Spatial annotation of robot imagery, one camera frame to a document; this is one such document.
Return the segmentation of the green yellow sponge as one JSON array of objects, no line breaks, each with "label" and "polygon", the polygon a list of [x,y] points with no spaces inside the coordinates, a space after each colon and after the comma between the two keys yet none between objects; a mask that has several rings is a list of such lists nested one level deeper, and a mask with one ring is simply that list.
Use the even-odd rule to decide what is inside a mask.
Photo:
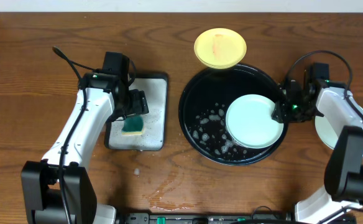
[{"label": "green yellow sponge", "polygon": [[140,115],[126,118],[121,129],[122,135],[140,135],[144,131],[144,120]]}]

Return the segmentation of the mint plate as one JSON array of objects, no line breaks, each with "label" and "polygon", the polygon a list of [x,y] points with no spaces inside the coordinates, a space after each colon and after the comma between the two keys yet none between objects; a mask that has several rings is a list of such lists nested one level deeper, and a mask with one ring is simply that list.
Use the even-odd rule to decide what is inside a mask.
[{"label": "mint plate", "polygon": [[316,105],[323,117],[315,117],[315,128],[320,139],[334,149],[345,126],[363,129],[363,119],[346,101],[322,101]]},{"label": "mint plate", "polygon": [[240,146],[262,149],[276,143],[284,124],[272,119],[275,103],[262,95],[244,95],[235,99],[226,112],[226,129]]}]

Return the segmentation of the yellow plate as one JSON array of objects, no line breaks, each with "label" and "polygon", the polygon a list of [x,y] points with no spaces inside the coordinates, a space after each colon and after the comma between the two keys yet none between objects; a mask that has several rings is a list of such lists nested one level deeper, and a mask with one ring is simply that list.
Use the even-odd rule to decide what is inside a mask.
[{"label": "yellow plate", "polygon": [[245,56],[247,45],[237,32],[226,28],[209,29],[195,40],[194,53],[210,68],[226,69],[237,65]]}]

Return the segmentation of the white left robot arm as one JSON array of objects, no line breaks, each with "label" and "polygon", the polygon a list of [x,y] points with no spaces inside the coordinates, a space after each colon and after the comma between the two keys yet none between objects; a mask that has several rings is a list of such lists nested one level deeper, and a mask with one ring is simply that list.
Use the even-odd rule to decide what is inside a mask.
[{"label": "white left robot arm", "polygon": [[148,112],[127,74],[86,73],[62,132],[41,161],[27,161],[21,181],[28,223],[115,223],[116,209],[98,203],[88,166],[106,123]]}]

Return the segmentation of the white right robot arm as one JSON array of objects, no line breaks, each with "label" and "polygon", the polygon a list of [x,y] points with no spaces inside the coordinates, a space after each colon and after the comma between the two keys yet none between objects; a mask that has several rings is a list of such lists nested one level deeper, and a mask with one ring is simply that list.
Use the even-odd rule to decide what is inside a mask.
[{"label": "white right robot arm", "polygon": [[324,173],[324,185],[295,205],[296,223],[330,223],[347,212],[363,213],[363,109],[355,102],[349,83],[310,78],[304,86],[294,80],[279,85],[276,121],[327,120],[336,144]]}]

